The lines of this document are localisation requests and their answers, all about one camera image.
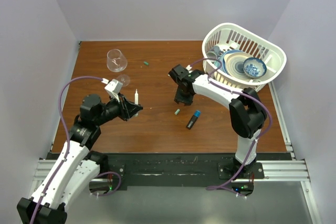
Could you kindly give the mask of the white pen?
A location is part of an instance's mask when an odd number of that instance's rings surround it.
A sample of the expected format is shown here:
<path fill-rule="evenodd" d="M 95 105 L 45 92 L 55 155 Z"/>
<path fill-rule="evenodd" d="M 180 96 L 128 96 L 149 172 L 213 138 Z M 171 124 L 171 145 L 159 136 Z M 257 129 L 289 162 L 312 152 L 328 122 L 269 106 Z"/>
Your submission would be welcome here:
<path fill-rule="evenodd" d="M 136 89 L 135 90 L 135 93 L 134 93 L 134 103 L 136 105 L 139 105 L 139 94 L 138 94 L 138 90 Z"/>

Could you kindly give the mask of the blue marker cap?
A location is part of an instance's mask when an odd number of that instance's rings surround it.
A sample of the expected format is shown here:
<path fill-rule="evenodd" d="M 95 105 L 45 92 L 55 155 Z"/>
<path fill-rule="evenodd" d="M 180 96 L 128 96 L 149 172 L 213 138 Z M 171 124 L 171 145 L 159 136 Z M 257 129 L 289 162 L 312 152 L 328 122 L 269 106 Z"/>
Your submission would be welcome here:
<path fill-rule="evenodd" d="M 194 116 L 198 118 L 200 116 L 200 114 L 201 114 L 201 112 L 199 110 L 196 110 L 195 113 L 194 113 Z"/>

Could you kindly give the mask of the black marker pen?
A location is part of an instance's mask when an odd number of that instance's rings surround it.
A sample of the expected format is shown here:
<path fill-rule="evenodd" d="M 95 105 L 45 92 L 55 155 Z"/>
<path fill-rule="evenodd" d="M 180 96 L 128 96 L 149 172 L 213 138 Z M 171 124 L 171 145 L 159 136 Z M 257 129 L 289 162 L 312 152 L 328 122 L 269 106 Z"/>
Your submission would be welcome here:
<path fill-rule="evenodd" d="M 197 119 L 198 119 L 198 117 L 193 115 L 190 118 L 189 122 L 187 123 L 186 128 L 190 130 L 193 127 L 193 125 L 195 124 L 195 122 L 197 121 Z"/>

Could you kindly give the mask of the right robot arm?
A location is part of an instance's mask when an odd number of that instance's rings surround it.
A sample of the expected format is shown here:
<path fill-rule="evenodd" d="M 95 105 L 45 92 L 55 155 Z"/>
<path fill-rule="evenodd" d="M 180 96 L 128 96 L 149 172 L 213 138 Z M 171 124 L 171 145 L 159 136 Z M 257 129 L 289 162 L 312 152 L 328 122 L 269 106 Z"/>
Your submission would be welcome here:
<path fill-rule="evenodd" d="M 178 85 L 174 101 L 191 105 L 194 95 L 207 97 L 229 110 L 231 126 L 237 134 L 234 173 L 246 178 L 253 171 L 258 140 L 272 126 L 269 110 L 252 88 L 238 89 L 224 85 L 200 70 L 177 65 L 169 76 Z"/>

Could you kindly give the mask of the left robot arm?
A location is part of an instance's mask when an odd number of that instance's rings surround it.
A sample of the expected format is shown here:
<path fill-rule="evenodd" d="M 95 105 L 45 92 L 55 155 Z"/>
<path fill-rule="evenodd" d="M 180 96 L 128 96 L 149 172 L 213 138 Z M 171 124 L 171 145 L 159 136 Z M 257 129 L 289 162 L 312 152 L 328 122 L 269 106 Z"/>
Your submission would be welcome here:
<path fill-rule="evenodd" d="M 100 126 L 115 118 L 128 121 L 142 109 L 120 93 L 108 103 L 102 103 L 97 94 L 84 97 L 47 177 L 30 198 L 21 198 L 17 204 L 22 223 L 65 223 L 70 206 L 90 181 L 109 174 L 107 156 L 92 151 Z"/>

